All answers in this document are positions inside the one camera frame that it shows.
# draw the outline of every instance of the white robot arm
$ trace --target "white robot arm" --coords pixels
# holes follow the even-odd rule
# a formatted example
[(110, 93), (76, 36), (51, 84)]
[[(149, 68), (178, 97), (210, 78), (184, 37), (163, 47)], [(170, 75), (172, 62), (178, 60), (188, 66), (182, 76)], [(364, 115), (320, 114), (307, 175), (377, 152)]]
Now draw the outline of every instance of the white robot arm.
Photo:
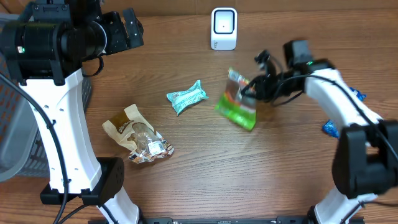
[(133, 9), (123, 15), (125, 24), (118, 12), (102, 14), (99, 1), (36, 0), (2, 30), (1, 52), (11, 78), (30, 98), (49, 161), (50, 183), (40, 199), (61, 205), (54, 223), (75, 197), (97, 206), (109, 223), (139, 221), (123, 187), (123, 160), (95, 157), (81, 101), (82, 62), (99, 58), (96, 75), (102, 55), (144, 44)]
[[(343, 81), (338, 70), (326, 68), (317, 70), (312, 75), (325, 77), (337, 82), (337, 84), (350, 94), (351, 98), (373, 123), (377, 124), (382, 119), (358, 100), (356, 95)], [(368, 124), (354, 108), (349, 99), (347, 99), (347, 96), (336, 85), (318, 78), (308, 77), (305, 80), (305, 92), (310, 98), (318, 101), (324, 112), (335, 122), (339, 132), (341, 132), (342, 128), (349, 127), (351, 124), (358, 124), (360, 126)], [(377, 198), (377, 195), (371, 193), (348, 199), (346, 195), (340, 193), (335, 187), (325, 199), (315, 206), (315, 217), (319, 224), (341, 223), (344, 219), (345, 223), (348, 223), (349, 219), (361, 209), (361, 207), (356, 208), (359, 203), (372, 201), (375, 198)]]
[[(359, 101), (328, 60), (313, 59), (306, 40), (293, 40), (284, 50), (290, 70), (283, 72), (276, 61), (281, 70), (276, 75), (275, 58), (265, 50), (255, 61), (266, 75), (256, 77), (241, 93), (275, 105), (279, 96), (301, 91), (316, 100), (334, 121), (340, 133), (332, 166), (336, 186), (311, 207), (306, 224), (349, 223), (365, 203), (397, 186), (398, 122), (382, 120)], [(378, 147), (379, 154), (367, 155), (369, 145)]]

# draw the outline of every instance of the snack bag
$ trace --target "snack bag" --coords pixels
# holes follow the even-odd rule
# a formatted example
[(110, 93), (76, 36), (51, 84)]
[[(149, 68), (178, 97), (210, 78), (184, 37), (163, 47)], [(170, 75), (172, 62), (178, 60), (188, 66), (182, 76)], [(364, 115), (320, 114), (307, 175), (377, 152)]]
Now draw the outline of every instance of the snack bag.
[(129, 159), (137, 164), (152, 162), (174, 152), (174, 147), (145, 120), (136, 105), (127, 107), (102, 127), (119, 145), (131, 151)]
[(226, 89), (215, 109), (240, 126), (252, 130), (256, 124), (256, 99), (242, 96), (249, 80), (232, 68), (229, 69)]
[(185, 91), (178, 91), (166, 94), (167, 99), (171, 102), (173, 109), (177, 112), (177, 116), (188, 106), (206, 100), (206, 92), (201, 88), (200, 80), (197, 80), (191, 88)]

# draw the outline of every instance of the wooden table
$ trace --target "wooden table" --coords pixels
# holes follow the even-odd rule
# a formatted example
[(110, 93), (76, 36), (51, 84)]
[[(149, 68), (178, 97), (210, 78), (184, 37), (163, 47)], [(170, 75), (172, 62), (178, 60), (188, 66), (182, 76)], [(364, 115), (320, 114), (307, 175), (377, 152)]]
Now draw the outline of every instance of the wooden table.
[[(234, 51), (210, 49), (209, 16), (143, 17), (145, 46), (104, 58), (92, 78), (86, 114), (97, 156), (120, 156), (124, 187), (147, 217), (265, 218), (304, 215), (333, 187), (331, 162), (337, 140), (322, 133), (328, 119), (307, 96), (279, 108), (259, 103), (248, 132), (218, 115), (228, 67), (249, 78), (263, 49), (283, 61), (282, 45), (306, 38), (315, 58), (329, 58), (349, 86), (368, 94), (366, 104), (384, 118), (398, 118), (398, 10), (240, 14)], [(88, 73), (96, 60), (85, 64)], [(209, 100), (176, 116), (165, 95), (202, 80)], [(137, 104), (143, 116), (174, 146), (166, 161), (138, 166), (101, 124)], [(42, 205), (48, 179), (15, 177), (0, 184), (0, 222), (50, 223), (59, 206)], [(380, 197), (398, 201), (398, 190)], [(65, 213), (79, 206), (71, 201)], [(368, 223), (398, 223), (397, 210), (370, 205)], [(86, 208), (68, 223), (101, 218)]]

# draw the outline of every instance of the black cable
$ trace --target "black cable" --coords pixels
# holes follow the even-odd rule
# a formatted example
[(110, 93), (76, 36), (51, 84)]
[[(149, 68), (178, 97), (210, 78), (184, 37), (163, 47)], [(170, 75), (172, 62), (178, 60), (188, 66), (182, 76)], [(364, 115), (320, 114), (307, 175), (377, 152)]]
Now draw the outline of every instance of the black cable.
[(396, 208), (398, 207), (398, 203), (384, 203), (384, 202), (359, 202), (350, 212), (347, 214), (344, 218), (341, 219), (340, 224), (344, 224), (347, 219), (351, 218), (355, 212), (360, 208), (360, 207), (365, 207), (365, 205), (369, 204), (374, 204), (374, 205), (381, 205), (385, 207), (392, 207)]
[(99, 59), (99, 67), (97, 71), (92, 75), (83, 74), (83, 77), (94, 77), (102, 72), (102, 70), (104, 69), (104, 59), (101, 56), (98, 56), (97, 58)]
[(260, 90), (259, 90), (259, 89), (256, 89), (255, 92), (249, 91), (249, 89), (250, 89), (251, 87), (253, 87), (253, 86), (254, 86), (254, 88), (256, 88), (257, 86), (263, 85), (263, 83), (264, 83), (266, 80), (267, 80), (267, 77), (266, 77), (265, 75), (259, 75), (259, 76), (255, 77), (255, 78), (253, 78), (253, 79), (249, 82), (249, 84), (247, 84), (247, 85), (241, 90), (241, 94), (242, 94), (243, 96), (248, 96), (248, 97), (251, 97), (251, 98), (255, 98), (255, 99), (257, 99), (257, 100), (264, 100), (264, 99), (266, 99), (267, 96), (270, 95), (271, 90), (265, 90), (265, 88), (261, 88)]
[(297, 93), (295, 96), (291, 97), (290, 99), (288, 99), (288, 100), (286, 100), (284, 102), (278, 103), (278, 104), (275, 104), (275, 100), (276, 99), (275, 100), (271, 100), (271, 106), (277, 107), (277, 106), (282, 106), (282, 105), (288, 104), (291, 101), (293, 101), (294, 99), (296, 99), (297, 97), (301, 96), (301, 94), (303, 94), (303, 93), (304, 93), (304, 91), (301, 91), (300, 93)]
[(398, 203), (384, 203), (384, 202), (363, 202), (363, 206), (367, 204), (375, 204), (375, 205), (381, 205), (385, 207), (392, 207), (396, 208), (398, 207)]
[(50, 118), (44, 112), (42, 107), (31, 96), (29, 96), (29, 94), (27, 94), (23, 89), (21, 89), (17, 85), (15, 85), (12, 81), (10, 81), (8, 78), (6, 78), (2, 73), (0, 73), (0, 79), (5, 84), (10, 86), (10, 88), (15, 90), (19, 94), (21, 94), (21, 96), (23, 96), (37, 110), (37, 112), (39, 112), (41, 117), (43, 117), (43, 120), (46, 123), (47, 128), (50, 130), (50, 134), (54, 140), (55, 148), (57, 149), (58, 158), (60, 160), (60, 166), (61, 166), (61, 172), (62, 172), (62, 178), (63, 178), (63, 190), (64, 190), (63, 200), (62, 200), (62, 204), (61, 204), (60, 210), (58, 212), (58, 215), (54, 220), (54, 223), (58, 223), (59, 219), (61, 219), (63, 210), (65, 209), (65, 206), (68, 202), (69, 181), (68, 181), (68, 174), (67, 174), (67, 168), (65, 165), (65, 160), (63, 158), (63, 154), (62, 154), (62, 150), (61, 150), (61, 144), (58, 139), (57, 133), (55, 132), (53, 122), (50, 120)]
[(395, 150), (392, 148), (388, 139), (383, 135), (383, 133), (381, 133), (381, 131), (378, 128), (376, 128), (376, 132), (380, 135), (381, 140), (386, 144), (387, 148), (390, 149), (391, 153), (394, 155), (395, 159), (398, 161), (398, 155), (395, 152)]
[(279, 71), (280, 71), (280, 79), (283, 80), (285, 76), (284, 72), (284, 67), (282, 66), (281, 62), (275, 58), (274, 56), (270, 55), (269, 58), (275, 62), (275, 64), (278, 66)]
[(104, 208), (105, 212), (108, 214), (108, 216), (111, 218), (112, 222), (114, 224), (118, 224), (119, 222), (113, 217), (111, 211), (109, 211), (109, 209), (107, 208), (106, 205), (102, 205), (102, 207)]
[(66, 215), (58, 224), (64, 223), (68, 218), (72, 217), (72, 215), (76, 214), (85, 207), (88, 207), (88, 205), (80, 205), (78, 208), (74, 209), (71, 213)]

